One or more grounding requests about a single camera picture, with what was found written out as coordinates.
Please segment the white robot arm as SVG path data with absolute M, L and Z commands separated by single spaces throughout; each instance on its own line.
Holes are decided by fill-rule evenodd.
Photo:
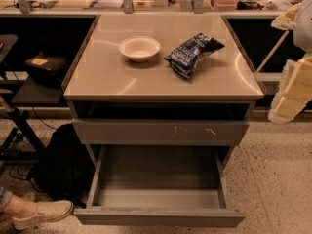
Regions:
M 305 52 L 298 61 L 288 59 L 268 119 L 276 124 L 292 121 L 312 101 L 312 0 L 302 0 L 276 17 L 271 26 L 293 32 L 293 43 Z

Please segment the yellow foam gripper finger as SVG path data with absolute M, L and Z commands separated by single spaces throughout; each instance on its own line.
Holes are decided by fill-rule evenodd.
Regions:
M 279 91 L 275 94 L 268 119 L 276 124 L 293 120 L 312 100 L 312 57 L 288 60 L 283 68 Z
M 296 14 L 301 4 L 295 4 L 289 7 L 286 11 L 274 18 L 271 26 L 280 30 L 295 30 L 296 29 Z

